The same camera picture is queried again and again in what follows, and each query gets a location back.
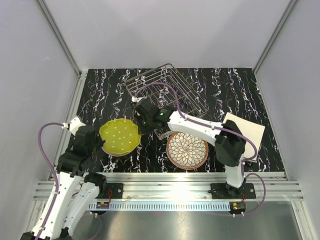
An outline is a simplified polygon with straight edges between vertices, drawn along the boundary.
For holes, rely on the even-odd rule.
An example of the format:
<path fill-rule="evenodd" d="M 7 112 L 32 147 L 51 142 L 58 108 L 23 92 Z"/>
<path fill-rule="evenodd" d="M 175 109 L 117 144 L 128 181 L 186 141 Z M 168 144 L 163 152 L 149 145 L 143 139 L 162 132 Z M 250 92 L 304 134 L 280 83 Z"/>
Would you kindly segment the pink polka dot plate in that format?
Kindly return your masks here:
<path fill-rule="evenodd" d="M 122 157 L 125 155 L 130 154 L 133 150 L 135 150 L 137 148 L 137 146 L 140 143 L 134 143 L 131 141 L 106 141 L 103 146 L 102 146 L 102 150 L 113 157 Z"/>

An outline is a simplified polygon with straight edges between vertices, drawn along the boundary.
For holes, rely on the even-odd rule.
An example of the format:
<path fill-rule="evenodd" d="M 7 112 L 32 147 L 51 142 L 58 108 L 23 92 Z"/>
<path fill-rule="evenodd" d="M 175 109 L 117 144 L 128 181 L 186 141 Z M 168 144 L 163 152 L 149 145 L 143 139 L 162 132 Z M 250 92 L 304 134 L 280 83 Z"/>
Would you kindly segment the metal wire dish rack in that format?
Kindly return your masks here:
<path fill-rule="evenodd" d="M 147 98 L 159 108 L 175 108 L 179 103 L 182 112 L 199 119 L 209 110 L 209 106 L 192 84 L 170 63 L 126 80 L 125 86 L 131 98 Z M 174 131 L 157 129 L 152 132 L 163 139 Z"/>

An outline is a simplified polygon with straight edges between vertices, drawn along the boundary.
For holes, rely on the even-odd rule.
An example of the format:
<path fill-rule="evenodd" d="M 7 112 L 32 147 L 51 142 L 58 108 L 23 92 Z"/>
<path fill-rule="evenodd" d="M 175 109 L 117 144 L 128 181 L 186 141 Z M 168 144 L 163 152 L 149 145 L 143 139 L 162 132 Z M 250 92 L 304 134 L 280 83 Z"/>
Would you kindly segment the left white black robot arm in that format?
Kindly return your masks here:
<path fill-rule="evenodd" d="M 80 218 L 94 199 L 107 195 L 106 177 L 87 173 L 87 165 L 103 146 L 99 132 L 83 123 L 60 126 L 74 135 L 74 146 L 58 159 L 54 185 L 47 204 L 33 229 L 22 234 L 23 240 L 70 240 Z"/>

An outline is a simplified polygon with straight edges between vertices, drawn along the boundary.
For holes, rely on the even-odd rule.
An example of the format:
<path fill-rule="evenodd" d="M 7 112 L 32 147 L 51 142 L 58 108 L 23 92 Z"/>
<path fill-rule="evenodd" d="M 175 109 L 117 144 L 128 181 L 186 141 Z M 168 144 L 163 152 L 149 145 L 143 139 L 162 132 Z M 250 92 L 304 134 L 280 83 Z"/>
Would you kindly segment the green polka dot plate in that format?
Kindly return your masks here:
<path fill-rule="evenodd" d="M 105 142 L 133 142 L 132 133 L 136 127 L 130 119 L 118 118 L 102 125 L 99 134 Z"/>

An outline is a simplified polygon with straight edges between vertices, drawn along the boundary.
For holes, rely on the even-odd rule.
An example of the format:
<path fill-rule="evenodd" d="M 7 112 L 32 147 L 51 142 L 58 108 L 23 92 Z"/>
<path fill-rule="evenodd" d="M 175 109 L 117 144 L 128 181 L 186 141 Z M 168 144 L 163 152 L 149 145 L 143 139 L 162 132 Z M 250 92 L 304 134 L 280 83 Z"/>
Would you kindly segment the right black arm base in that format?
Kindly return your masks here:
<path fill-rule="evenodd" d="M 252 183 L 243 183 L 240 188 L 225 183 L 211 183 L 208 193 L 211 194 L 212 199 L 217 200 L 230 200 L 237 199 L 255 199 L 256 192 Z"/>

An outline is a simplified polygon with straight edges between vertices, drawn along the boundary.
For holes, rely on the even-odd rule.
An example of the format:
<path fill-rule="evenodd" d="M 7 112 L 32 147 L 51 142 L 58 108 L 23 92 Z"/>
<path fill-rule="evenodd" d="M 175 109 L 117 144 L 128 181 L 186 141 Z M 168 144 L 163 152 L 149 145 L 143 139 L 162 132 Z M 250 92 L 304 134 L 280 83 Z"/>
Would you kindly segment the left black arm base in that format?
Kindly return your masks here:
<path fill-rule="evenodd" d="M 99 187 L 99 194 L 96 199 L 122 199 L 124 192 L 124 184 L 121 182 L 107 182 Z"/>

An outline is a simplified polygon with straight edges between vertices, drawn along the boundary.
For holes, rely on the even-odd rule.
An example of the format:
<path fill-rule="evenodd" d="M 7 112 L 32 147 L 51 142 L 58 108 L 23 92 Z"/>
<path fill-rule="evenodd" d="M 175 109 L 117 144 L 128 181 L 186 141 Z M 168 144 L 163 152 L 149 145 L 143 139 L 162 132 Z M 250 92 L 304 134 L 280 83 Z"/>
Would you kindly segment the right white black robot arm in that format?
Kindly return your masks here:
<path fill-rule="evenodd" d="M 229 197 L 237 199 L 245 193 L 246 178 L 242 167 L 245 138 L 232 120 L 213 122 L 190 116 L 176 107 L 159 108 L 145 97 L 132 97 L 134 117 L 141 135 L 154 130 L 181 132 L 198 137 L 215 148 L 217 160 L 225 166 L 225 190 Z"/>

